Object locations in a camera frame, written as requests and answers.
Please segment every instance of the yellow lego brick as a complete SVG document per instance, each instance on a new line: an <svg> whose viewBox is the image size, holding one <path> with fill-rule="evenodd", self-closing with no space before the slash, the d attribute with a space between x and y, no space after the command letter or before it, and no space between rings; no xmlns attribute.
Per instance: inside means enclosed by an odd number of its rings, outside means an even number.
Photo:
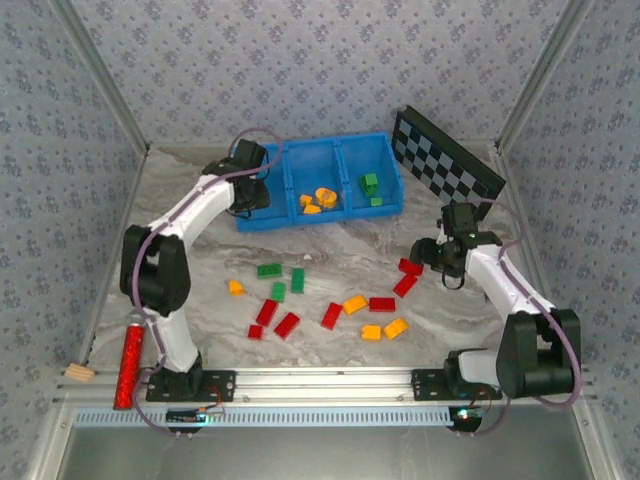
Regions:
<svg viewBox="0 0 640 480"><path fill-rule="evenodd" d="M242 295L244 293L244 287L237 280L229 280L229 293L234 297Z"/></svg>
<svg viewBox="0 0 640 480"><path fill-rule="evenodd" d="M347 315L351 315L352 313L357 312L358 310L363 309L369 305L367 299L364 298L364 295L356 295L353 298L350 298L346 302L342 304L342 309Z"/></svg>
<svg viewBox="0 0 640 480"><path fill-rule="evenodd" d="M409 324L405 321L405 319L402 317L398 317L389 325L384 327L384 334L389 340L393 340L408 328Z"/></svg>
<svg viewBox="0 0 640 480"><path fill-rule="evenodd" d="M381 330L378 325L365 325L362 327L362 339L377 342L380 340Z"/></svg>
<svg viewBox="0 0 640 480"><path fill-rule="evenodd" d="M310 195L300 195L300 206L301 207L306 207L307 205L310 205L311 202L313 202L313 198L311 198Z"/></svg>
<svg viewBox="0 0 640 480"><path fill-rule="evenodd" d="M325 208L334 208L338 202L338 195L328 188L319 188L316 190L316 200Z"/></svg>
<svg viewBox="0 0 640 480"><path fill-rule="evenodd" d="M311 215L311 214L320 213L320 212L321 212L320 207L318 207L316 205L309 204L306 207L304 207L304 212L303 213L305 215Z"/></svg>

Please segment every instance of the patterned wallpaper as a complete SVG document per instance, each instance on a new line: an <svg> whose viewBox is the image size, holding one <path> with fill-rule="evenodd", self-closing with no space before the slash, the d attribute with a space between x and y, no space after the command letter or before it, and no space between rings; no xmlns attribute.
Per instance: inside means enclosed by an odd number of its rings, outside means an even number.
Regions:
<svg viewBox="0 0 640 480"><path fill-rule="evenodd" d="M509 152L553 300L582 318L629 478L640 478L640 4L597 1Z"/></svg>
<svg viewBox="0 0 640 480"><path fill-rule="evenodd" d="M47 2L0 2L0 478L75 361L138 159Z"/></svg>
<svg viewBox="0 0 640 480"><path fill-rule="evenodd" d="M75 0L147 141L392 130L496 138L566 0Z"/></svg>

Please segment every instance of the orange lego brick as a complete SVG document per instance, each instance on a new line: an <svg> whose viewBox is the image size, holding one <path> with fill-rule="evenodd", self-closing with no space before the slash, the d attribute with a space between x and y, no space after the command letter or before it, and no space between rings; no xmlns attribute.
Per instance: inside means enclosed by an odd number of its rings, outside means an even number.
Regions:
<svg viewBox="0 0 640 480"><path fill-rule="evenodd" d="M369 303L367 302L367 299L364 298L364 295L356 295L355 297L352 297L344 302L342 304L342 308L347 315L351 315L352 313L363 309L368 304Z"/></svg>

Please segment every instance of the checkerboard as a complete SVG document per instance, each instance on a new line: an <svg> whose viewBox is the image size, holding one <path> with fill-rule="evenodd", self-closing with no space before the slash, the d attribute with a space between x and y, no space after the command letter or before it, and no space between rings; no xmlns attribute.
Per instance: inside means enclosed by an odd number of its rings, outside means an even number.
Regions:
<svg viewBox="0 0 640 480"><path fill-rule="evenodd" d="M445 204L495 199L506 183L412 107L398 112L391 144L396 160ZM480 205L476 221L490 208L490 204Z"/></svg>

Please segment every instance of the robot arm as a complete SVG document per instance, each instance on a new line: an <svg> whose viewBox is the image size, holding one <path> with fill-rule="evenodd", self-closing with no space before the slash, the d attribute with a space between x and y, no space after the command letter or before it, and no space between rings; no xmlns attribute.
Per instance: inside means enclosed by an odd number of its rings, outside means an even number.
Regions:
<svg viewBox="0 0 640 480"><path fill-rule="evenodd" d="M221 175L259 167L266 154L257 143L240 140L235 155L208 165L191 191L169 212L146 227L132 225L125 232L120 290L133 303L136 258L145 239L164 225L145 252L138 293L145 311L156 314L151 325L153 338L159 358L165 357L163 368L169 372L186 374L199 365L199 353L189 334L183 308L191 288L186 256L191 245L221 212L250 211L266 208L270 203L261 179L236 177L231 181L214 181Z"/></svg>
<svg viewBox="0 0 640 480"><path fill-rule="evenodd" d="M478 231L473 208L469 203L443 207L439 238L418 240L411 250L410 260L441 272L443 283L452 277L462 285L465 275L477 281L505 322L497 352L451 352L445 369L454 370L459 381L491 385L509 398L571 392L575 379L570 358L540 308L561 326L579 362L578 317L572 310L556 309L525 280L502 252L500 239ZM549 348L539 349L538 337Z"/></svg>

